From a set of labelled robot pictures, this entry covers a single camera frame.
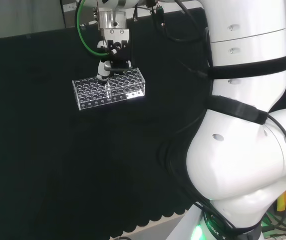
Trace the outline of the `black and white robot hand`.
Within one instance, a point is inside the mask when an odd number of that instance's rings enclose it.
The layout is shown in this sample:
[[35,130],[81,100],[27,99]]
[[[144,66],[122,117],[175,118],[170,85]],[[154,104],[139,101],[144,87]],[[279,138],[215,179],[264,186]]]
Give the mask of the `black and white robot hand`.
[[102,28],[101,34],[97,49],[107,55],[101,58],[96,77],[101,85],[105,85],[114,74],[133,68],[132,39],[128,28]]

